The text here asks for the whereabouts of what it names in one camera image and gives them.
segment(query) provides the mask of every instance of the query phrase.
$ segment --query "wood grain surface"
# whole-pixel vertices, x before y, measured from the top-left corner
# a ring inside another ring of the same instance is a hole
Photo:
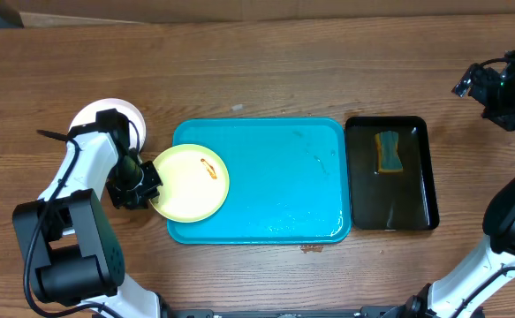
[[[0,30],[0,316],[34,316],[11,212],[45,189],[64,157],[62,143],[35,129],[65,132],[105,97],[143,113],[146,159],[189,118],[424,118],[441,216],[431,233],[354,229],[339,244],[302,250],[184,246],[154,210],[117,210],[102,197],[127,272],[174,308],[403,303],[475,247],[485,208],[515,176],[515,132],[450,92],[470,63],[507,49],[515,15]],[[488,317],[515,317],[515,280],[485,307]]]

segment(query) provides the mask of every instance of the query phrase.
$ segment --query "yellow sponge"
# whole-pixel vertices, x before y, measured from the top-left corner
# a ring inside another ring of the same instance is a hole
[[[398,132],[380,132],[375,135],[377,146],[377,172],[402,172],[402,163],[398,157]]]

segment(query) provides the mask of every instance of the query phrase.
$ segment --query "yellow plate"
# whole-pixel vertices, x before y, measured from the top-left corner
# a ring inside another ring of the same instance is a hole
[[[203,220],[223,204],[230,176],[222,159],[198,145],[178,145],[163,151],[153,165],[163,182],[153,208],[166,218],[183,223]]]

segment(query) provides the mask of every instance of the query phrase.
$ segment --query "black cable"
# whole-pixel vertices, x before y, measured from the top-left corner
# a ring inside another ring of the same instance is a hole
[[[508,58],[508,57],[500,57],[500,58],[493,58],[489,59],[489,61],[485,61],[481,64],[479,64],[480,67],[483,67],[485,65],[493,64],[493,63],[515,63],[515,58]]]
[[[135,135],[137,136],[137,139],[135,140],[135,150],[137,150],[137,153],[140,152],[140,131],[137,130],[137,126],[133,123],[133,121],[129,120],[130,124],[132,125],[133,129],[135,130]]]
[[[485,290],[490,284],[492,284],[497,278],[499,278],[501,275],[506,275],[506,273],[515,270],[515,266],[508,266],[503,269],[500,269],[497,271],[493,276],[491,276],[485,283],[483,283],[479,288],[477,288],[469,297],[461,303],[461,306],[459,306],[458,310],[453,314],[451,318],[457,318],[466,308],[467,306],[479,295],[482,291]]]
[[[37,132],[43,136],[50,137],[50,138],[53,138],[56,140],[66,140],[67,142],[71,142],[74,145],[74,156],[72,157],[71,163],[69,163],[69,166],[67,167],[67,170],[64,173],[63,177],[61,178],[61,180],[59,180],[57,188],[55,188],[55,191],[53,191],[53,194],[51,194],[51,196],[45,203],[45,207],[43,208],[43,211],[39,215],[39,219],[37,220],[37,225],[34,228],[34,233],[31,237],[31,241],[29,243],[29,248],[27,249],[26,261],[24,263],[24,294],[26,295],[27,304],[37,314],[39,314],[43,317],[63,317],[63,316],[67,316],[69,314],[74,314],[76,312],[79,312],[79,311],[82,311],[85,309],[97,308],[97,309],[99,309],[99,311],[103,310],[107,314],[111,315],[114,318],[122,318],[118,313],[116,313],[112,309],[106,307],[105,305],[96,304],[96,303],[88,303],[85,305],[80,305],[77,307],[73,307],[73,308],[58,312],[58,313],[48,313],[48,312],[44,311],[43,309],[41,309],[39,306],[37,306],[37,304],[35,303],[32,295],[31,295],[31,288],[29,285],[29,276],[30,276],[30,271],[31,271],[31,261],[34,258],[35,244],[37,242],[37,236],[39,235],[39,230],[42,227],[45,217],[49,213],[49,208],[50,208],[51,202],[53,202],[57,198],[57,196],[63,189],[64,184],[66,183],[67,179],[71,175],[72,169],[74,168],[77,161],[79,160],[79,152],[80,152],[79,144],[74,139],[70,139],[62,134],[58,134],[55,132],[45,132],[45,131],[37,131]]]

